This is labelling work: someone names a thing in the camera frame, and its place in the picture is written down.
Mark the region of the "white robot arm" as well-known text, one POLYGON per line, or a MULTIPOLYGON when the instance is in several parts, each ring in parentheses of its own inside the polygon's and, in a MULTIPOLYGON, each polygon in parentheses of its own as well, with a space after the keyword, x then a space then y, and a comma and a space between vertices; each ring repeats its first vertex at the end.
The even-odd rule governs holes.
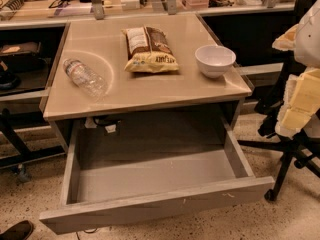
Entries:
POLYGON ((292 138, 320 108, 320 0, 272 47, 293 51, 295 61, 306 66, 298 77, 291 75, 287 80, 284 104, 277 116, 276 133, 292 138))

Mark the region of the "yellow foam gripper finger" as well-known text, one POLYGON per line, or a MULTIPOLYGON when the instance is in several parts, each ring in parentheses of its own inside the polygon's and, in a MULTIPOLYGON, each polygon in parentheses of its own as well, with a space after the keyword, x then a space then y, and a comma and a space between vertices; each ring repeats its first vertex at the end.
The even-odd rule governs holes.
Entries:
POLYGON ((280 107, 275 126, 277 134, 292 138, 320 108, 319 38, 314 27, 296 24, 276 38, 272 47, 280 51, 292 51, 295 61, 306 67, 298 76, 289 74, 284 104, 280 107))

